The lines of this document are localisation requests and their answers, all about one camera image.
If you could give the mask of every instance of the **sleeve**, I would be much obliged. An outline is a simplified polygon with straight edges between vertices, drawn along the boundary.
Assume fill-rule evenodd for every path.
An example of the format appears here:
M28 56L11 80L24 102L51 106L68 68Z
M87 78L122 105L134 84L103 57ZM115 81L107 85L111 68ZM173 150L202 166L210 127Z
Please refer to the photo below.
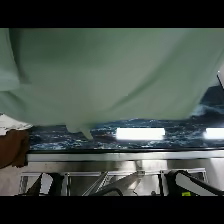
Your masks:
M0 91L17 89L19 74L9 38L9 28L0 28Z

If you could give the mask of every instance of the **brown cloth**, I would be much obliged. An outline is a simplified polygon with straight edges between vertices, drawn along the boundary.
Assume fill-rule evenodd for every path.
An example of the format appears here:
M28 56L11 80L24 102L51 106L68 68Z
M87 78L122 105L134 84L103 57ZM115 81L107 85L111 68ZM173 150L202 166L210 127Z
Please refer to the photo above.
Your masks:
M12 165L23 167L29 150L29 133L25 130L10 130L0 136L0 168Z

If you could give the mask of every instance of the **marble surface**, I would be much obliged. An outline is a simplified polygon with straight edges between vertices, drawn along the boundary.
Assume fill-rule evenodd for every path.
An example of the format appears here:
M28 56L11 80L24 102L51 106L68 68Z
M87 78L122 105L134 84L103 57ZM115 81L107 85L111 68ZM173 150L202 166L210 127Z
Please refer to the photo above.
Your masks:
M164 140L159 141L117 141L118 127L165 128ZM78 149L183 149L224 147L224 140L206 140L203 133L209 127L224 127L224 90L217 85L210 87L192 116L186 120L144 120L131 119L98 124L91 130L94 140L87 140L82 133L69 133L64 125L32 127L31 150L78 150Z

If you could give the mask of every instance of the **green cloth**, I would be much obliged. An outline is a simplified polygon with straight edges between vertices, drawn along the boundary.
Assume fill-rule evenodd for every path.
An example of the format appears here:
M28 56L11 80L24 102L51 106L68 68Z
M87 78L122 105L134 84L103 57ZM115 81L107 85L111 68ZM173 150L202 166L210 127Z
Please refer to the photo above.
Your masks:
M187 118L224 60L224 29L10 29L11 43L7 32L0 111L74 132L120 119Z

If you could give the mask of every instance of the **fluorescent light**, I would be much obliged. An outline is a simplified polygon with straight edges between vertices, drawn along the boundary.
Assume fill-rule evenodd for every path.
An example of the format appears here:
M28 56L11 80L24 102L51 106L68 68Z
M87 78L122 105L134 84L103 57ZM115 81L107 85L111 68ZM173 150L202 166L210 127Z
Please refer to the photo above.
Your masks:
M224 128L206 128L205 139L224 139Z
M164 128L117 128L118 140L163 140Z

